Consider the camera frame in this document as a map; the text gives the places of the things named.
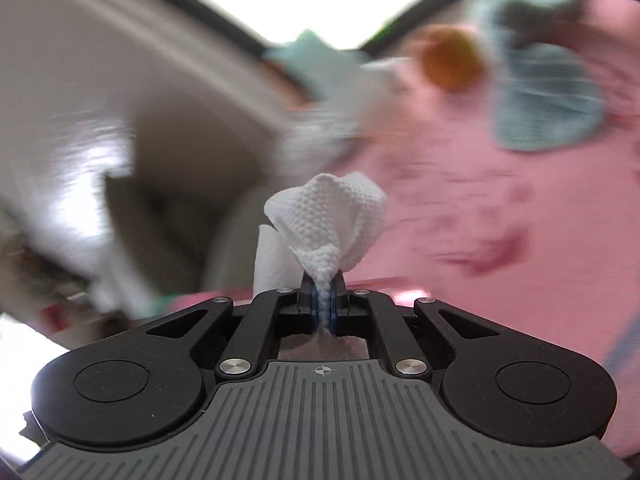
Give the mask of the white textured wipe cloth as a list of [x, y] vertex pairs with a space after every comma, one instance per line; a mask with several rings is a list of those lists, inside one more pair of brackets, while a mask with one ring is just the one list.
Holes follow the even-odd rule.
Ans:
[[316, 325], [333, 330], [334, 278], [352, 270], [378, 240], [386, 209], [382, 188], [360, 172], [318, 174], [269, 197], [269, 222], [258, 228], [254, 294], [294, 287], [308, 275], [316, 289]]

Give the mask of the crumpled clear plastic bag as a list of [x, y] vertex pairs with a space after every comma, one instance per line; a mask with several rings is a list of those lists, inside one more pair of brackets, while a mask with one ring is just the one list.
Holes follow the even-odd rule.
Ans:
[[270, 172], [281, 182], [306, 182], [344, 158], [358, 139], [356, 124], [341, 115], [302, 110], [273, 141]]

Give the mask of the pink dalmatian print towel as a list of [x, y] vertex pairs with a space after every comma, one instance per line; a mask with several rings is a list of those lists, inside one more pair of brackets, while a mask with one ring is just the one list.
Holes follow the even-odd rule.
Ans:
[[348, 274], [411, 299], [419, 292], [582, 352], [613, 376], [604, 437], [639, 451], [639, 5], [586, 0], [552, 42], [574, 51], [604, 99], [593, 136], [562, 150], [511, 152], [491, 130], [486, 76], [465, 92], [430, 84], [422, 58], [445, 56], [470, 25], [428, 25], [397, 69], [407, 93], [388, 140], [341, 166], [387, 194], [386, 230]]

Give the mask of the frosted bottle with mint lid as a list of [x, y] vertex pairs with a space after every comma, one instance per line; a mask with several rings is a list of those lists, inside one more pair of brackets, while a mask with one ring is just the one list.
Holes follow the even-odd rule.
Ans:
[[360, 51], [336, 50], [310, 30], [265, 59], [296, 80], [329, 112], [365, 126], [388, 112], [397, 98], [393, 66]]

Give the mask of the orange apple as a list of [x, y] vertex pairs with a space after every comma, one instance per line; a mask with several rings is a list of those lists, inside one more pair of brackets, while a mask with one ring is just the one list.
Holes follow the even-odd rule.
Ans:
[[471, 87], [485, 73], [473, 36], [454, 26], [428, 26], [418, 59], [426, 78], [448, 92]]

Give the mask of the teal knitted cloth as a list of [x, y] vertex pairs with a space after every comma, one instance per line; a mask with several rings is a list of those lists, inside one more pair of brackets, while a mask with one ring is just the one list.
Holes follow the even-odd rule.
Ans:
[[582, 17], [585, 0], [468, 0], [466, 12], [496, 71], [497, 143], [542, 152], [585, 141], [603, 122], [599, 86], [579, 56], [547, 38]]

